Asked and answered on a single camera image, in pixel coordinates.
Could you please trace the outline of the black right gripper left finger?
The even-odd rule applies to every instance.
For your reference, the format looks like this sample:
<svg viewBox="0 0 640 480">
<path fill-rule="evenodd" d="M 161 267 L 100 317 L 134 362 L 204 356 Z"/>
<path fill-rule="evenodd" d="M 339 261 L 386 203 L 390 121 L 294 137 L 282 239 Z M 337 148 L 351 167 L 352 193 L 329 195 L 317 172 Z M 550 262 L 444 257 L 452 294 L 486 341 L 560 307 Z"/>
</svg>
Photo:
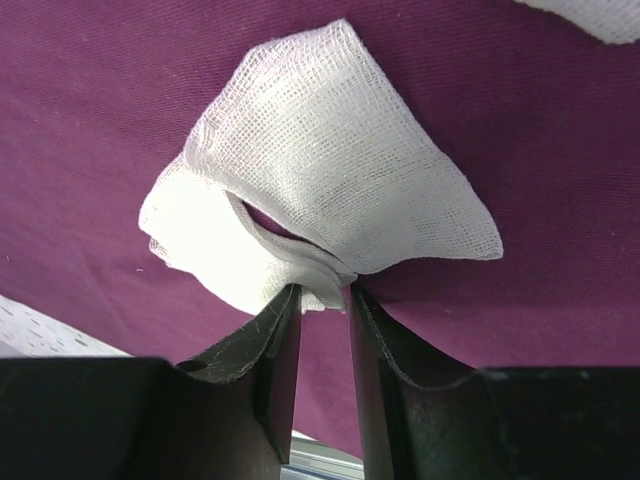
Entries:
<svg viewBox="0 0 640 480">
<path fill-rule="evenodd" d="M 276 479 L 290 458 L 301 289 L 172 364 L 150 357 L 1 363 L 5 479 Z"/>
</svg>

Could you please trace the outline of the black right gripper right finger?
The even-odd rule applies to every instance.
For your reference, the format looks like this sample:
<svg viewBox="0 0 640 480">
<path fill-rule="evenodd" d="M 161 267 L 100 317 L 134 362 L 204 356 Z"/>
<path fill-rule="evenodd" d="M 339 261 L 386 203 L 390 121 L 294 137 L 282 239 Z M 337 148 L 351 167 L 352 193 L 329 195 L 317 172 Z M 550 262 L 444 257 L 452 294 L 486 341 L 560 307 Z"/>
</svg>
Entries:
<svg viewBox="0 0 640 480">
<path fill-rule="evenodd" d="M 369 479 L 635 479 L 634 367 L 473 368 L 351 291 Z"/>
</svg>

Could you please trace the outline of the white gauze pad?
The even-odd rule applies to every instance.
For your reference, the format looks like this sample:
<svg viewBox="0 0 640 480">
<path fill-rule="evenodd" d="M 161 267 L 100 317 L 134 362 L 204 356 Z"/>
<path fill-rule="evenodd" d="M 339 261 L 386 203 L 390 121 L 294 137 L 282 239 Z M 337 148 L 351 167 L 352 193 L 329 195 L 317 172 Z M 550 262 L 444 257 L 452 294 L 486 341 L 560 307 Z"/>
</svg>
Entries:
<svg viewBox="0 0 640 480">
<path fill-rule="evenodd" d="M 639 0 L 519 0 L 552 13 L 609 45 L 632 44 L 640 36 Z"/>
<path fill-rule="evenodd" d="M 150 250 L 233 308 L 288 284 L 341 310 L 362 275 L 503 254 L 489 210 L 345 20 L 252 48 L 146 196 Z"/>
</svg>

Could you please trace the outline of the purple cloth mat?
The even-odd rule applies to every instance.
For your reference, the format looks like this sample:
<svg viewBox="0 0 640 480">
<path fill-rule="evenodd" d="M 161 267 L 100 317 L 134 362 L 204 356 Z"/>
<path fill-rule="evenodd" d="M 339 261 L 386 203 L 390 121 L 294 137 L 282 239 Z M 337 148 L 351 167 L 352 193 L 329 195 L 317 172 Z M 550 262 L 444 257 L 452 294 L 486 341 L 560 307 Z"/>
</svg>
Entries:
<svg viewBox="0 0 640 480">
<path fill-rule="evenodd" d="M 362 275 L 473 367 L 639 363 L 639 40 L 519 1 L 5 1 L 1 293 L 136 356 L 185 360 L 254 314 L 138 224 L 254 47 L 347 21 L 492 215 L 499 259 Z M 361 451 L 341 310 L 304 310 L 294 427 Z"/>
</svg>

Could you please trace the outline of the aluminium table edge rail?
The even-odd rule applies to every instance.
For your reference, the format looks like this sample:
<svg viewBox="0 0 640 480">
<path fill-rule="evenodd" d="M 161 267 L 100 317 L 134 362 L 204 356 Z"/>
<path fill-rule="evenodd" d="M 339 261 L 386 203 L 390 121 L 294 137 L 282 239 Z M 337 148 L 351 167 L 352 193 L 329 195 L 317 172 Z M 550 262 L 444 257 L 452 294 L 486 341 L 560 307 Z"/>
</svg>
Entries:
<svg viewBox="0 0 640 480">
<path fill-rule="evenodd" d="M 281 469 L 282 479 L 364 479 L 362 461 L 329 447 L 301 432 L 292 431 L 290 462 Z"/>
</svg>

